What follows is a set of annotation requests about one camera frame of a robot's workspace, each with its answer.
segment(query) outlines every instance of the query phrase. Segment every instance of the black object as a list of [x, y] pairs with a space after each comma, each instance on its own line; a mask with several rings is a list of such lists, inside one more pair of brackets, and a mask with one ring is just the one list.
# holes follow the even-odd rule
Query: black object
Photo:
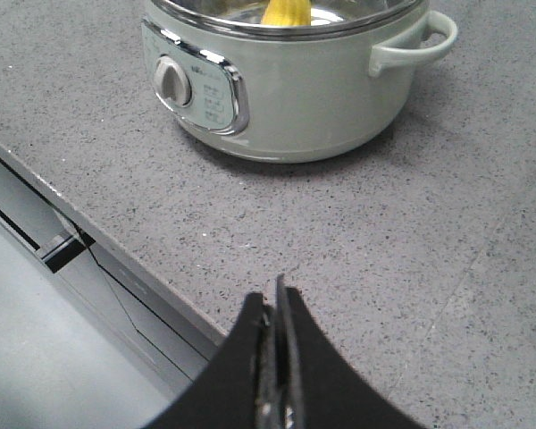
[[420, 429], [343, 360], [299, 292], [246, 297], [221, 349], [146, 429]]

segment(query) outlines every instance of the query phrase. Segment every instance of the pot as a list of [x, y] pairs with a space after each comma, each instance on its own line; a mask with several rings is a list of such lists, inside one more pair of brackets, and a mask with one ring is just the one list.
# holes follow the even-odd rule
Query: pot
[[[197, 139], [256, 161], [358, 147], [406, 102], [415, 67], [445, 56], [456, 24], [427, 0], [314, 0], [312, 25], [259, 24], [264, 3], [146, 0], [155, 93]], [[419, 47], [432, 33], [436, 46]]]

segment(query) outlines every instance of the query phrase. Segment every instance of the gray countertop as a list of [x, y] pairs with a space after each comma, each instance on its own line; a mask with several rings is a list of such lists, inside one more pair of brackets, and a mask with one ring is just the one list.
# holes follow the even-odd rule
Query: gray countertop
[[459, 40], [386, 131], [270, 165], [205, 147], [160, 105], [139, 1], [0, 0], [0, 153], [216, 341], [285, 273], [424, 424], [536, 428], [536, 2], [431, 6]]

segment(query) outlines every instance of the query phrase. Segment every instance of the control knob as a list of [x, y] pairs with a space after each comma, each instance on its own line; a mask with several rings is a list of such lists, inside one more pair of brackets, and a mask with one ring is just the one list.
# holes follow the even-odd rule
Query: control knob
[[170, 98], [175, 105], [187, 105], [191, 98], [190, 81], [187, 73], [170, 56], [157, 60], [153, 84], [157, 95], [166, 103]]

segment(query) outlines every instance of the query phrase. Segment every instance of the banana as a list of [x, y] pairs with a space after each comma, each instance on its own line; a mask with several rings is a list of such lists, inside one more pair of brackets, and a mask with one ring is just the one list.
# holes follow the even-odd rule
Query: banana
[[281, 27], [310, 25], [310, 0], [270, 0], [261, 23]]

